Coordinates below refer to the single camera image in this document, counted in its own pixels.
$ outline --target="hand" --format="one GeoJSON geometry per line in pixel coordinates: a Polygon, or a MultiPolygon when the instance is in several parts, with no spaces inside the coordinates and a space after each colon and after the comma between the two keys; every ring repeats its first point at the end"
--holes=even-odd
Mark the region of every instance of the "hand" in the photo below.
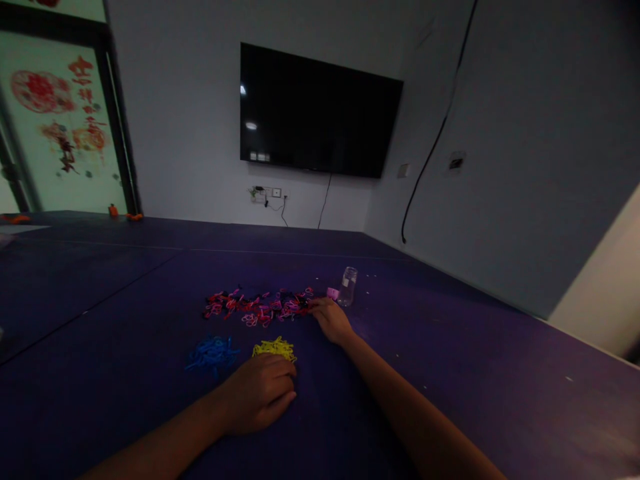
{"type": "Polygon", "coordinates": [[[344,347],[346,340],[355,335],[345,312],[332,299],[314,299],[309,304],[313,307],[309,312],[331,342],[344,347]]]}
{"type": "Polygon", "coordinates": [[[209,395],[225,412],[224,435],[244,435],[267,428],[296,397],[295,367],[281,355],[263,353],[245,362],[209,395]]]}

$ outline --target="plastic bottle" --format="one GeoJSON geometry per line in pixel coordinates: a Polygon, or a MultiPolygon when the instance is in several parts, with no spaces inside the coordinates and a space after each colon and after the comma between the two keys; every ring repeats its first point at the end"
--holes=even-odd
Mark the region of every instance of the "plastic bottle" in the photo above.
{"type": "Polygon", "coordinates": [[[353,267],[347,267],[345,274],[342,276],[342,284],[340,285],[340,294],[338,295],[337,304],[341,307],[348,307],[353,303],[353,292],[355,290],[355,282],[358,279],[358,270],[353,267]]]}

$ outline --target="purple table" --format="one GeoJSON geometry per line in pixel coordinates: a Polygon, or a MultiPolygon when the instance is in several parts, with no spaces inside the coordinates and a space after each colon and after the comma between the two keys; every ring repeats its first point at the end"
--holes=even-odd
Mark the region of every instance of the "purple table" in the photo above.
{"type": "Polygon", "coordinates": [[[227,225],[146,217],[132,222],[124,216],[112,219],[104,213],[75,211],[30,213],[34,225],[51,228],[22,233],[34,240],[107,243],[126,246],[191,248],[227,225]]]}
{"type": "Polygon", "coordinates": [[[312,319],[262,329],[200,317],[221,289],[322,291],[347,264],[360,271],[354,328],[509,478],[637,473],[640,373],[538,320],[411,260],[186,251],[0,368],[4,474],[78,475],[170,418],[214,386],[184,371],[214,333],[233,336],[238,363],[260,340],[293,343],[299,395],[268,430],[214,445],[186,478],[413,476],[312,319]]]}
{"type": "Polygon", "coordinates": [[[0,251],[0,364],[180,253],[22,235],[0,251]]]}
{"type": "Polygon", "coordinates": [[[220,251],[410,258],[358,232],[152,217],[145,217],[142,222],[130,222],[122,216],[112,219],[107,214],[74,211],[30,213],[29,216],[35,225],[51,225],[49,229],[21,234],[29,239],[220,251]]]}

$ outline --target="orange object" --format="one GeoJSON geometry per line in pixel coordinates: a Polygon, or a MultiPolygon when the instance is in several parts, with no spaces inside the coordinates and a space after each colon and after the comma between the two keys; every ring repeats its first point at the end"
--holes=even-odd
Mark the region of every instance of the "orange object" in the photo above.
{"type": "Polygon", "coordinates": [[[31,221],[31,218],[26,215],[16,215],[14,218],[3,215],[2,218],[12,225],[20,225],[21,223],[29,223],[31,221]]]}

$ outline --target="flat screen tv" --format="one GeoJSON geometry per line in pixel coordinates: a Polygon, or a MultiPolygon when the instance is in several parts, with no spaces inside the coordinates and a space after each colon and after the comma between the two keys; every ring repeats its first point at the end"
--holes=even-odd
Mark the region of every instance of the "flat screen tv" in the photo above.
{"type": "Polygon", "coordinates": [[[240,158],[380,178],[402,86],[242,43],[240,158]]]}

